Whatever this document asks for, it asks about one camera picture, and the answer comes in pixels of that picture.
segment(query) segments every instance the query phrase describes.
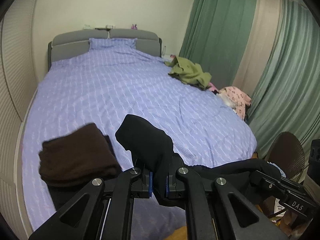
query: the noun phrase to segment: black speaker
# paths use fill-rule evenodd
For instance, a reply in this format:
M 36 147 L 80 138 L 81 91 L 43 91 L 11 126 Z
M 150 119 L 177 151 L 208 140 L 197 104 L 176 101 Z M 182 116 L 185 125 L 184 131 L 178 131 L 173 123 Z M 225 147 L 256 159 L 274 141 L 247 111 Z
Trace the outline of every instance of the black speaker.
M 311 143 L 307 174 L 320 186 L 320 139 L 313 140 Z

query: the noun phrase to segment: pink clothing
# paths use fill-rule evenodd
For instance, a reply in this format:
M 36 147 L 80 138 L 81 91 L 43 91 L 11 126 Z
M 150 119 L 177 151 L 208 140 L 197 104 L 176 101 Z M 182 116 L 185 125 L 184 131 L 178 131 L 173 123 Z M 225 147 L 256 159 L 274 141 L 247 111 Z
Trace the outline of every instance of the pink clothing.
M 245 116 L 245 106 L 250 106 L 251 98 L 239 88 L 225 87 L 219 91 L 221 94 L 226 94 L 235 104 L 236 112 L 243 120 Z
M 211 82 L 209 82 L 209 88 L 208 88 L 209 91 L 213 92 L 213 91 L 219 91 L 215 86 L 214 84 L 212 84 Z

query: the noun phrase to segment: wall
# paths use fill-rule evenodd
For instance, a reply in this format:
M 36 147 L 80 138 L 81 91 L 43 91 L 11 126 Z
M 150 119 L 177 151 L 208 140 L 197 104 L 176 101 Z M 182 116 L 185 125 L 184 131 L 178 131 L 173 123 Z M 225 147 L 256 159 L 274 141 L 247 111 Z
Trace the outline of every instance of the wall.
M 37 0 L 32 35 L 34 68 L 41 81 L 47 69 L 48 43 L 54 36 L 93 27 L 130 28 L 155 32 L 167 46 L 166 53 L 178 54 L 193 0 Z

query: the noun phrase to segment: green curtain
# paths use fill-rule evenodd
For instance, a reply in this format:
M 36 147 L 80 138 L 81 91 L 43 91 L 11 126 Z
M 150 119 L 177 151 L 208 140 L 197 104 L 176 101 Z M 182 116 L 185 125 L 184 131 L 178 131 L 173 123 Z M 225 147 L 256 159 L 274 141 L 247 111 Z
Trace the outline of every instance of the green curtain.
M 231 85 L 257 0 L 194 0 L 180 56 L 199 63 L 217 88 Z
M 320 28 L 310 11 L 292 0 L 283 0 L 279 27 L 248 113 L 260 158 L 283 131 L 293 133 L 307 155 L 320 136 Z

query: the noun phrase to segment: pink floral clothing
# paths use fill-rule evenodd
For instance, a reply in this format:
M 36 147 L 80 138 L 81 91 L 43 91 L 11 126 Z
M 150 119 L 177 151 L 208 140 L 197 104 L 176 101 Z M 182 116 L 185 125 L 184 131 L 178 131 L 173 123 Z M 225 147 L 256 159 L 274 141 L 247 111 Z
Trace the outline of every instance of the pink floral clothing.
M 219 93 L 226 94 L 227 97 L 236 104 L 236 113 L 243 120 L 245 116 L 245 106 L 250 106 L 251 98 L 236 87 L 225 87 L 221 89 Z

